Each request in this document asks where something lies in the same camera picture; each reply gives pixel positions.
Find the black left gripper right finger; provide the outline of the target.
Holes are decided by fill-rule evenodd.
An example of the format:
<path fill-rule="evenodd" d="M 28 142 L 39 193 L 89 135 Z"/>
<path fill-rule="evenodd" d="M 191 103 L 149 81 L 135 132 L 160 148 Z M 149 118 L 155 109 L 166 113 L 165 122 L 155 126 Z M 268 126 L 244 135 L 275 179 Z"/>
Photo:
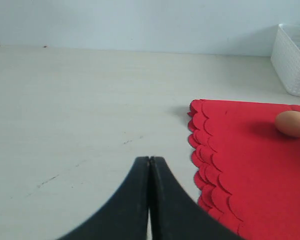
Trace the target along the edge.
<path fill-rule="evenodd" d="M 149 213 L 154 240 L 240 240 L 184 191 L 163 157 L 149 159 Z"/>

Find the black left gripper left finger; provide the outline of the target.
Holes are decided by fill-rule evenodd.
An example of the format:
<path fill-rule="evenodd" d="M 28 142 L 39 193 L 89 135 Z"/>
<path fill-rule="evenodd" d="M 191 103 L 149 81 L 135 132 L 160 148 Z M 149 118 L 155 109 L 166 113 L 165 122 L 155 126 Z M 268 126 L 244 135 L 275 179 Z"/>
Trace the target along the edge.
<path fill-rule="evenodd" d="M 145 240 L 148 229 L 150 158 L 137 157 L 111 198 L 61 240 Z"/>

